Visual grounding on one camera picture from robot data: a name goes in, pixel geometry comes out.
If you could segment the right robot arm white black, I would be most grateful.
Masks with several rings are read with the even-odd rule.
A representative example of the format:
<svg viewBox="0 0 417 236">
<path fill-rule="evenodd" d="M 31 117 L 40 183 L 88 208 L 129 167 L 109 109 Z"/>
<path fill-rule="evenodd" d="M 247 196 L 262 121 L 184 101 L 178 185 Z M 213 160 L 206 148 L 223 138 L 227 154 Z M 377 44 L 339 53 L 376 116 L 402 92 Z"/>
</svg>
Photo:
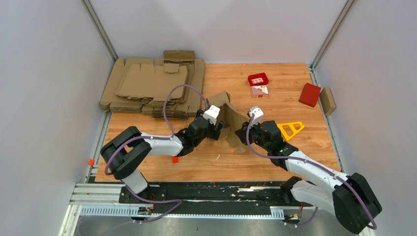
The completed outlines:
<svg viewBox="0 0 417 236">
<path fill-rule="evenodd" d="M 286 182 L 287 188 L 281 191 L 283 203 L 291 206 L 299 201 L 324 209 L 353 234 L 377 229 L 375 217 L 382 206 L 363 175 L 348 175 L 311 159 L 284 140 L 274 121 L 250 120 L 235 134 L 249 148 L 256 144 L 267 151 L 264 157 L 275 166 L 299 175 Z"/>
</svg>

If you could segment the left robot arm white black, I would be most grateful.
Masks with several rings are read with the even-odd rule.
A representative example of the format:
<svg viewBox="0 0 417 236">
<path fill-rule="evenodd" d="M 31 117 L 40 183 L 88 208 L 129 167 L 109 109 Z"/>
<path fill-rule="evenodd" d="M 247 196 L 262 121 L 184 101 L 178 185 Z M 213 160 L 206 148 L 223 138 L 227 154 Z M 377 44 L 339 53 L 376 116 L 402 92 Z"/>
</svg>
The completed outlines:
<svg viewBox="0 0 417 236">
<path fill-rule="evenodd" d="M 187 128 L 170 136 L 152 136 L 130 126 L 102 147 L 100 154 L 108 171 L 132 190 L 139 203 L 150 199 L 150 189 L 144 176 L 137 170 L 148 156 L 182 157 L 191 153 L 205 138 L 218 140 L 224 122 L 212 124 L 202 116 L 196 117 Z"/>
</svg>

